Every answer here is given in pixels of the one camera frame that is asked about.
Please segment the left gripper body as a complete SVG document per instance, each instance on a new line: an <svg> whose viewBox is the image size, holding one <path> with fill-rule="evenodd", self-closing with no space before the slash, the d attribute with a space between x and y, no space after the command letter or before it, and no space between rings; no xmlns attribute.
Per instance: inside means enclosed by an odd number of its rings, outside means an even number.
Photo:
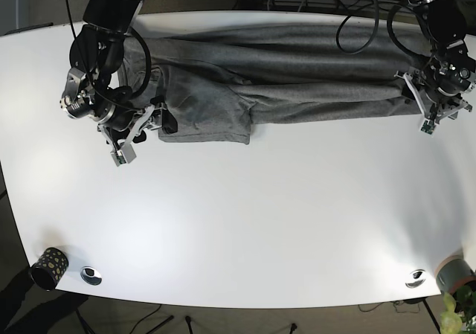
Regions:
<svg viewBox="0 0 476 334"><path fill-rule="evenodd" d="M469 69L455 69L436 72L436 78L427 77L423 71L411 69L410 72L398 71L395 74L415 99L424 122L441 122L449 118L455 120L458 112L472 112L473 106L463 98L464 94L475 89L475 73Z"/></svg>

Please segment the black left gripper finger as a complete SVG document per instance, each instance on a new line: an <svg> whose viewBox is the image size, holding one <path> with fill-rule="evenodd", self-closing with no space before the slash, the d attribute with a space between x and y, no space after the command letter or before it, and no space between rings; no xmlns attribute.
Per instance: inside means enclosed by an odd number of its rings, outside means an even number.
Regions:
<svg viewBox="0 0 476 334"><path fill-rule="evenodd" d="M404 87L402 89L402 97L404 99L404 103L406 105L417 105L417 101L413 95L413 93L411 92L411 90L408 88L408 87Z"/></svg>

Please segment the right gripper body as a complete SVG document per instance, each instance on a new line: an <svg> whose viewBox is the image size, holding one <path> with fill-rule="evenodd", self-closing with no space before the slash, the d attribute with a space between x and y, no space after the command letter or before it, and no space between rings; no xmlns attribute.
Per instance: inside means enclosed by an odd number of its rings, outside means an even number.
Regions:
<svg viewBox="0 0 476 334"><path fill-rule="evenodd" d="M114 152L125 151L131 146L134 138L139 137L145 130L162 129L165 124L167 105L158 98L152 99L151 104L137 112L132 111L131 121L120 131L99 123L97 131L106 139Z"/></svg>

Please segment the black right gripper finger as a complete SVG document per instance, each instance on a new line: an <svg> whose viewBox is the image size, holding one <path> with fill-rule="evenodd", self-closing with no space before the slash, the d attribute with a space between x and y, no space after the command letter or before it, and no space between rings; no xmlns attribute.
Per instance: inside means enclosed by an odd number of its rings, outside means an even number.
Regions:
<svg viewBox="0 0 476 334"><path fill-rule="evenodd" d="M147 140L147 134L145 133L145 131L142 131L139 135L133 138L133 143L139 144L139 143L145 142L146 140Z"/></svg>
<svg viewBox="0 0 476 334"><path fill-rule="evenodd" d="M161 110L161 130L165 134L178 132L178 122L168 109Z"/></svg>

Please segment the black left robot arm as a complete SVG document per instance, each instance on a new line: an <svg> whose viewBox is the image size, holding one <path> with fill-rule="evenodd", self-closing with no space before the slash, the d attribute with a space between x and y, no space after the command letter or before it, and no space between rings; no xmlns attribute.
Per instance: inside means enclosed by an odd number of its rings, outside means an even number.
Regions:
<svg viewBox="0 0 476 334"><path fill-rule="evenodd" d="M423 36L430 42L425 57L407 49L393 32L393 18L387 16L387 32L398 49L418 61L415 70L400 74L424 116L422 131L431 134L444 118L455 119L461 109L472 110L463 94L475 89L475 60L468 55L464 39L467 24L455 0L407 0Z"/></svg>

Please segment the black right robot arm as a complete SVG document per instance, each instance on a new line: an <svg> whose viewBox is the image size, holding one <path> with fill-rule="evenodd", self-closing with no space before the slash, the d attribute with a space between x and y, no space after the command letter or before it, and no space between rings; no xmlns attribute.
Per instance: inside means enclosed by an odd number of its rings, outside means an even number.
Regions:
<svg viewBox="0 0 476 334"><path fill-rule="evenodd" d="M70 118L89 117L112 146L113 155L123 155L132 143L146 139L145 129L161 129L167 134L178 130L176 119L162 96L146 107L133 106L152 76L152 58L142 36L132 23L145 0L89 0L84 24L74 33L65 90L60 105ZM112 75L123 63L124 42L135 38L144 52L145 74L137 90L130 86L110 88Z"/></svg>

